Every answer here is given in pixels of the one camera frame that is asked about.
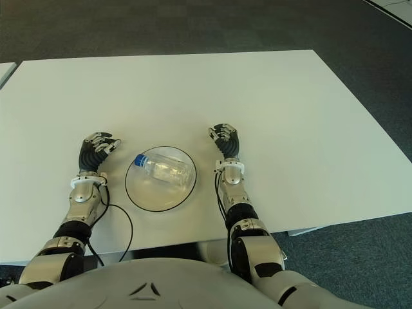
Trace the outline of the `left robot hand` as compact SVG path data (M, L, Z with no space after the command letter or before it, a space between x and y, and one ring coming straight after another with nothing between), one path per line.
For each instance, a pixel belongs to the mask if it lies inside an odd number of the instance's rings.
M121 139L112 138L111 133L96 132L87 136L79 153L79 172L98 171L100 164L119 147Z

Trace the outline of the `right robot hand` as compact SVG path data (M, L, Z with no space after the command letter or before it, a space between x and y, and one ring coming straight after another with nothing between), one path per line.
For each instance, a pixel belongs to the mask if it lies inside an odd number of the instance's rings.
M211 137L224 159L239 158L239 138L237 130L230 124L217 124L208 128Z

